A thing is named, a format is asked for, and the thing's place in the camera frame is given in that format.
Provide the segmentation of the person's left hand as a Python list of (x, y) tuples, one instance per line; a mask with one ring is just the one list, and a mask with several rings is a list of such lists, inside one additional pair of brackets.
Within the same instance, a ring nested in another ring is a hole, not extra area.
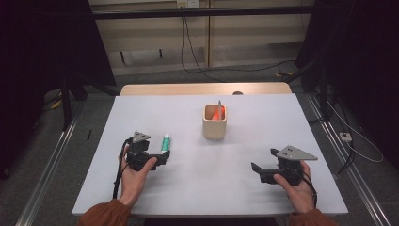
[(125, 155), (129, 147), (126, 146), (123, 150), (122, 158), (120, 160), (121, 173), (121, 195), (119, 201), (132, 208), (139, 199), (140, 194), (144, 189), (146, 178), (157, 159), (155, 157), (147, 161), (145, 166), (140, 171), (135, 171), (129, 167)]

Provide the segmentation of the beige square cup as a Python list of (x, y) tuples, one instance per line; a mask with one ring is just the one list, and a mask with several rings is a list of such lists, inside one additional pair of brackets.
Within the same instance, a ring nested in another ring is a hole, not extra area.
[(203, 108), (202, 116), (202, 134), (207, 139), (223, 139), (227, 128), (227, 112), (225, 107), (225, 119), (222, 121), (213, 121), (212, 117), (218, 105), (206, 105)]

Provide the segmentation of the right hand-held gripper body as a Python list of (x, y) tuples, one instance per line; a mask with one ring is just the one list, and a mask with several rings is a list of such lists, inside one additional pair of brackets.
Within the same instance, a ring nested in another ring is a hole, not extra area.
[(284, 177), (291, 186), (298, 186), (303, 178), (303, 169), (300, 161), (317, 160), (315, 155), (304, 152), (291, 145), (279, 150), (276, 158), (278, 159), (277, 169), (262, 169), (259, 173), (262, 183), (276, 185), (277, 182), (274, 179), (274, 175), (279, 174)]

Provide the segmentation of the black stand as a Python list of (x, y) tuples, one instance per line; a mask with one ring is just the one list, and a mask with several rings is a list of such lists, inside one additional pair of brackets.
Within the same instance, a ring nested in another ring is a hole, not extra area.
[(318, 58), (312, 60), (307, 65), (291, 75), (288, 79), (286, 79), (286, 82), (290, 83), (296, 79), (300, 79), (302, 88), (305, 92), (311, 92), (318, 89), (319, 105), (322, 119), (328, 121), (329, 114), (327, 110), (327, 76), (324, 70), (322, 60)]
[(63, 131), (67, 130), (67, 128), (72, 124), (72, 119), (73, 119), (70, 94), (72, 94), (72, 96), (77, 101), (85, 101), (88, 97), (88, 93), (85, 90), (86, 85), (90, 85), (110, 96), (120, 95), (119, 91), (108, 88), (106, 85), (102, 85), (100, 82), (96, 81), (95, 79), (89, 78), (85, 75), (64, 74), (61, 78), (61, 83), (60, 83), (61, 100), (63, 104), (63, 116), (64, 116)]

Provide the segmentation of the dark curtain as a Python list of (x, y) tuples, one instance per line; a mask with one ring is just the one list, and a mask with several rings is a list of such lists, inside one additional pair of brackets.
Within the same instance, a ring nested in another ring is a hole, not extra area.
[(314, 0), (295, 61), (318, 58), (326, 77), (399, 169), (399, 0)]
[(84, 100), (85, 85), (116, 84), (88, 0), (0, 0), (0, 179), (59, 89)]

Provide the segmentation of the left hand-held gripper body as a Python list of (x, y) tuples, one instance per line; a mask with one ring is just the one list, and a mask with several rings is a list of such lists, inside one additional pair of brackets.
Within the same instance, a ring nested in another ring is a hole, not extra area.
[(156, 170), (156, 168), (161, 165), (159, 154), (147, 153), (150, 145), (150, 138), (149, 135), (141, 132), (134, 132), (134, 135), (129, 139), (126, 161), (132, 170), (142, 170), (151, 158), (156, 158), (156, 163), (153, 165), (152, 170)]

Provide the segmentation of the black horizontal bar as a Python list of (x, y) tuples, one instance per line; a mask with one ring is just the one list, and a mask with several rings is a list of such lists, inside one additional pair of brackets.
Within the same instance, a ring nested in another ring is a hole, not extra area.
[(316, 7), (272, 7), (272, 8), (191, 8), (135, 11), (93, 11), (95, 20), (179, 18), (208, 16), (246, 16), (246, 15), (290, 15), (309, 14)]

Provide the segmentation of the metal floor rail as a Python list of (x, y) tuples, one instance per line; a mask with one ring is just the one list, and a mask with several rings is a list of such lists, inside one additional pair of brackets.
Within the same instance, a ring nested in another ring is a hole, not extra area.
[(44, 200), (44, 197), (49, 189), (50, 183), (54, 178), (56, 169), (59, 166), (59, 162), (66, 150), (66, 147), (72, 137), (72, 133), (76, 126), (78, 117), (74, 116), (69, 124), (62, 131), (61, 136), (53, 150), (53, 153), (44, 168), (43, 173), (33, 192), (31, 193), (22, 213), (20, 214), (15, 226), (32, 226), (37, 213), (40, 210), (40, 206)]
[[(338, 155), (340, 161), (344, 163), (349, 156), (349, 151), (346, 150), (344, 142), (341, 141), (339, 135), (333, 128), (333, 125), (328, 121), (321, 121), (323, 128), (329, 142), (331, 143), (335, 153)], [(357, 190), (361, 201), (365, 205), (370, 217), (375, 226), (391, 226), (391, 222), (384, 212), (382, 205), (377, 200), (374, 192), (367, 185), (366, 181), (360, 174), (357, 166), (352, 163), (345, 172), (348, 174), (354, 188)]]

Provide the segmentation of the orange highlighter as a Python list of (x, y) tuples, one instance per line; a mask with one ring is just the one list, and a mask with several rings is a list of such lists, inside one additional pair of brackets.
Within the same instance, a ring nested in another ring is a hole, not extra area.
[[(224, 119), (225, 119), (225, 107), (222, 106), (222, 118), (221, 118), (221, 120), (224, 120)], [(213, 117), (212, 117), (212, 120), (213, 120), (213, 121), (218, 121), (217, 109), (215, 110), (215, 113), (214, 113), (214, 115), (213, 115)]]

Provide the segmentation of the white wall socket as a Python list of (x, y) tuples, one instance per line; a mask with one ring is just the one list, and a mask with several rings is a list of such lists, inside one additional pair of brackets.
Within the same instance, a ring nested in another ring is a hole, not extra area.
[(200, 7), (199, 0), (177, 0), (177, 8), (184, 9), (184, 8), (194, 8), (197, 9)]

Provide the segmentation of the white table mat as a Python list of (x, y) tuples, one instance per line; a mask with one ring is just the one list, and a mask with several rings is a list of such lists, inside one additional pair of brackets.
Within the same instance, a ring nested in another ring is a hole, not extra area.
[[(202, 134), (203, 108), (226, 106), (223, 139)], [(270, 149), (288, 145), (317, 157), (310, 162), (318, 208), (325, 214), (347, 211), (342, 195), (294, 94), (120, 96), (116, 98), (86, 180), (75, 215), (111, 199), (118, 155), (124, 140), (139, 131), (151, 137), (150, 152), (159, 153), (165, 134), (171, 154), (149, 173), (133, 209), (142, 217), (258, 217), (292, 212), (282, 188), (261, 182), (255, 163), (273, 169)]]

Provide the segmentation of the person's right hand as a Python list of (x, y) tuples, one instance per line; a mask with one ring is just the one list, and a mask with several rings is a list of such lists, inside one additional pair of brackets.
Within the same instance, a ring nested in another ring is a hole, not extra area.
[(279, 174), (274, 175), (276, 182), (285, 190), (288, 199), (298, 214), (305, 214), (315, 208), (313, 189), (311, 188), (310, 167), (303, 161), (300, 161), (305, 180), (298, 186), (291, 186), (284, 177)]

